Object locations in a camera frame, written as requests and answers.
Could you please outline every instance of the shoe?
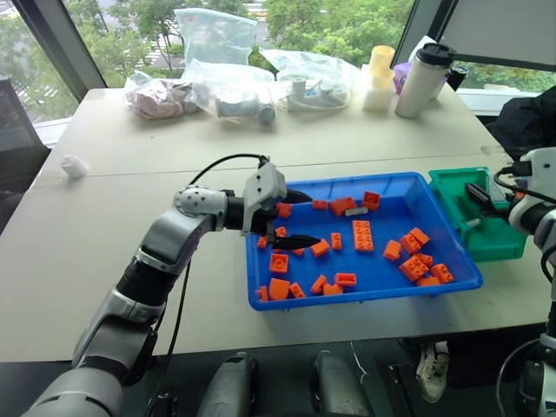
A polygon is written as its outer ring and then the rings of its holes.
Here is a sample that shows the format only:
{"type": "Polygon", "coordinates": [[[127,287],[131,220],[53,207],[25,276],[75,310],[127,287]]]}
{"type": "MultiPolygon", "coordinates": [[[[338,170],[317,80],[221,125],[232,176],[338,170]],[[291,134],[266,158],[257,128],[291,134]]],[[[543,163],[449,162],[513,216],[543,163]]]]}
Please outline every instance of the shoe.
{"type": "Polygon", "coordinates": [[[417,379],[426,402],[436,403],[444,394],[448,374],[450,355],[436,352],[434,343],[421,349],[420,362],[417,367],[417,379]]]}

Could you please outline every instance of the robotic arm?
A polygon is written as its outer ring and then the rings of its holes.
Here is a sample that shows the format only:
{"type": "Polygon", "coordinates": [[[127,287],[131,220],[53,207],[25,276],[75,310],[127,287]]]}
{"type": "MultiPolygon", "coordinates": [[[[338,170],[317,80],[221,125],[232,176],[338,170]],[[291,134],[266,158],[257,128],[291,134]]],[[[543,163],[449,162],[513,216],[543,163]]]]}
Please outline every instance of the robotic arm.
{"type": "Polygon", "coordinates": [[[108,292],[77,343],[73,368],[58,377],[24,415],[116,417],[122,389],[138,382],[156,344],[156,323],[175,281],[189,264],[202,236],[224,228],[265,235],[274,248],[305,248],[310,236],[278,237],[272,221],[277,202],[310,202],[287,190],[284,175],[261,162],[243,190],[214,191],[190,185],[150,227],[122,279],[108,292]]]}

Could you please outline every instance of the black lid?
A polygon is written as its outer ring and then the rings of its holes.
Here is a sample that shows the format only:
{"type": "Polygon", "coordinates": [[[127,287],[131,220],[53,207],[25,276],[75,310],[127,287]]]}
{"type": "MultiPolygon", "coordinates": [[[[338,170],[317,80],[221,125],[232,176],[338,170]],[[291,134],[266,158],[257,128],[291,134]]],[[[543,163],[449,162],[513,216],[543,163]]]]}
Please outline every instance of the black lid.
{"type": "Polygon", "coordinates": [[[449,67],[453,62],[454,53],[455,50],[449,46],[440,43],[425,43],[425,46],[417,51],[417,57],[423,63],[449,67]]]}

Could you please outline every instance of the blue plastic tray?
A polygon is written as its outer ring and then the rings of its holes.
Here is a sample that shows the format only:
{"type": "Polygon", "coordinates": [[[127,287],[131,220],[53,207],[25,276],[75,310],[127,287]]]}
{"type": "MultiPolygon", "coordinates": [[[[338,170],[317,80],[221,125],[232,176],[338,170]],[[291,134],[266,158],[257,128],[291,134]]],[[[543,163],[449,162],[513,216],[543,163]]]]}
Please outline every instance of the blue plastic tray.
{"type": "Polygon", "coordinates": [[[330,210],[313,209],[311,203],[295,204],[293,214],[289,218],[276,220],[275,226],[284,226],[289,235],[312,235],[326,238],[328,243],[331,232],[341,233],[342,250],[330,249],[327,254],[318,258],[315,258],[309,249],[306,249],[301,257],[288,254],[288,272],[272,274],[275,278],[298,282],[307,296],[305,299],[259,301],[255,291],[261,285],[270,283],[271,273],[268,264],[272,249],[258,249],[258,236],[248,236],[248,298],[253,308],[270,310],[409,295],[439,295],[450,291],[474,289],[482,285],[482,275],[473,263],[471,255],[461,244],[420,174],[407,172],[291,182],[288,187],[303,191],[315,200],[330,202],[339,197],[351,196],[358,205],[364,192],[372,191],[381,195],[381,205],[377,211],[369,211],[365,215],[337,217],[330,210]],[[352,220],[371,221],[373,252],[355,251],[352,220]],[[402,252],[402,257],[397,262],[389,261],[382,256],[390,239],[399,240],[414,227],[421,228],[431,237],[431,241],[425,245],[421,253],[433,256],[435,264],[446,264],[453,274],[453,282],[434,287],[417,287],[398,270],[398,266],[408,259],[407,253],[402,252]],[[328,283],[334,283],[334,275],[338,272],[356,273],[357,285],[344,288],[343,295],[324,296],[310,293],[309,289],[319,275],[325,275],[328,283]]]}

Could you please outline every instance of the green plastic tray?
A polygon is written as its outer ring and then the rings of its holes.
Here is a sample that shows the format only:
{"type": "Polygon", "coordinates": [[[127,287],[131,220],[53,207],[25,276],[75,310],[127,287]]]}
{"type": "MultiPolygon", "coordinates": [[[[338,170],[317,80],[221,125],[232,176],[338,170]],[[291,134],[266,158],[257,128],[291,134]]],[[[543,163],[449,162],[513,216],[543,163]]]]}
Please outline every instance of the green plastic tray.
{"type": "MultiPolygon", "coordinates": [[[[490,191],[488,168],[444,169],[429,171],[429,174],[431,189],[475,261],[518,259],[523,255],[527,236],[502,219],[481,218],[479,207],[467,197],[465,185],[468,182],[490,191]],[[475,219],[480,219],[480,223],[472,227],[475,219]]],[[[497,209],[508,205],[508,202],[494,204],[497,209]]]]}

